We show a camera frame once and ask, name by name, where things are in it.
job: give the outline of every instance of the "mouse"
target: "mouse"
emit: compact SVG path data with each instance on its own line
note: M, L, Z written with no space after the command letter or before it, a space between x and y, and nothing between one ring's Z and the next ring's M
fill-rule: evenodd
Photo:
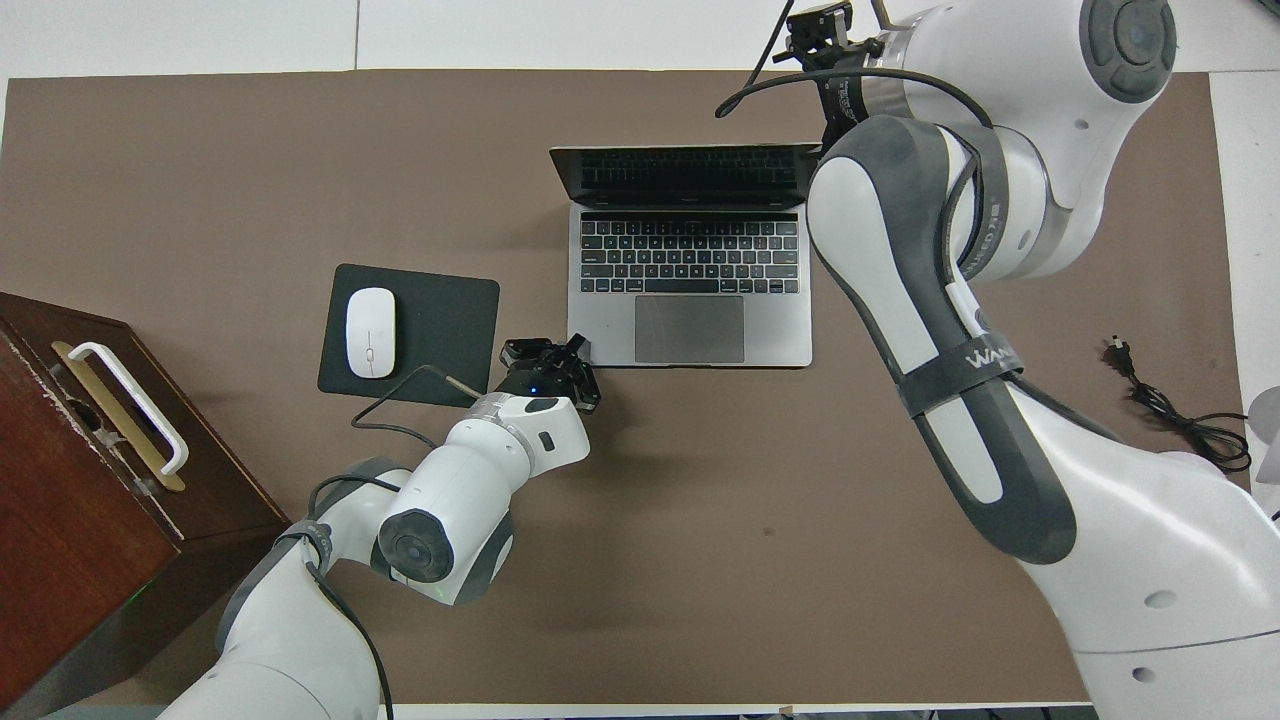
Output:
M360 288L347 301L347 365L367 379L396 368L396 296L385 287Z

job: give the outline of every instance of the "table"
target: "table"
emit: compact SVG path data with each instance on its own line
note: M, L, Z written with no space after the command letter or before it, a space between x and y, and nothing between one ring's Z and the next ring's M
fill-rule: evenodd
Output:
M296 516L351 461L412 465L422 452L352 430L365 401L315 388L337 264L492 278L499 342L561 337L567 200L547 149L819 135L808 87L714 120L740 82L14 81L0 282L128 320ZM1098 361L1112 332L1180 406L1239 409L1212 138L1207 78L1175 76L1121 152L1084 258L978 290L1030 379L1149 450L1183 445L1149 428ZM1084 700L1051 611L955 506L849 301L822 273L813 292L808 369L602 370L593 455L516 497L517 546L484 602L447 609L335 569L397 702ZM384 418L439 438L458 413ZM178 694L212 661L210 628L179 637L114 701Z

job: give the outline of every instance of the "laptop screen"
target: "laptop screen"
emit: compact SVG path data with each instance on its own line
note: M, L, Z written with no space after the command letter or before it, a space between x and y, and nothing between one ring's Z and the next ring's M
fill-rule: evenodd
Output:
M817 143L553 147L564 190L584 204L804 201Z

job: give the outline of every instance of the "silver laptop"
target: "silver laptop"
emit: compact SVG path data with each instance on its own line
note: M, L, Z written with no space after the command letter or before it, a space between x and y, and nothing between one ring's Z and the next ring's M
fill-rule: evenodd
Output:
M813 360L814 143L553 147L570 209L568 334L593 365Z

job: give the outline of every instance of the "mouse pad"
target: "mouse pad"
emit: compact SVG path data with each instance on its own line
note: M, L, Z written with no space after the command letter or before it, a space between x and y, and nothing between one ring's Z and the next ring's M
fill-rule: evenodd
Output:
M347 365L347 301L365 287L384 287L396 296L396 365L385 378L361 378ZM413 369L430 364L485 392L497 322L494 281L338 265L316 384L324 392L381 397ZM452 407L470 407L474 402L431 373L420 373L392 400Z

